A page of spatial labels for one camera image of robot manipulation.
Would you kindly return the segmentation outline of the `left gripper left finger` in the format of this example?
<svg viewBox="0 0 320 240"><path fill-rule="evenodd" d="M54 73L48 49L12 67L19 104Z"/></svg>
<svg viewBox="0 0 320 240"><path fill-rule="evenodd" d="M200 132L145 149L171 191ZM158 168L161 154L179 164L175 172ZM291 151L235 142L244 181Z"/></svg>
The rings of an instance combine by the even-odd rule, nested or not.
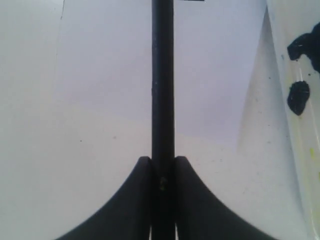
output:
<svg viewBox="0 0 320 240"><path fill-rule="evenodd" d="M60 236L60 240L148 240L151 225L153 168L140 157L132 172L95 214Z"/></svg>

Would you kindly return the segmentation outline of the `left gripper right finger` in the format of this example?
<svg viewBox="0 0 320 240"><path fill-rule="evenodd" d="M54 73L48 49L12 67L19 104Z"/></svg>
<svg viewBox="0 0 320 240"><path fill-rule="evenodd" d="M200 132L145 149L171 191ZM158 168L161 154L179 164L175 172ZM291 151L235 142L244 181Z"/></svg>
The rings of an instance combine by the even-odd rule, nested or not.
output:
<svg viewBox="0 0 320 240"><path fill-rule="evenodd" d="M188 159L174 160L175 218L180 240L270 240L224 205L203 183Z"/></svg>

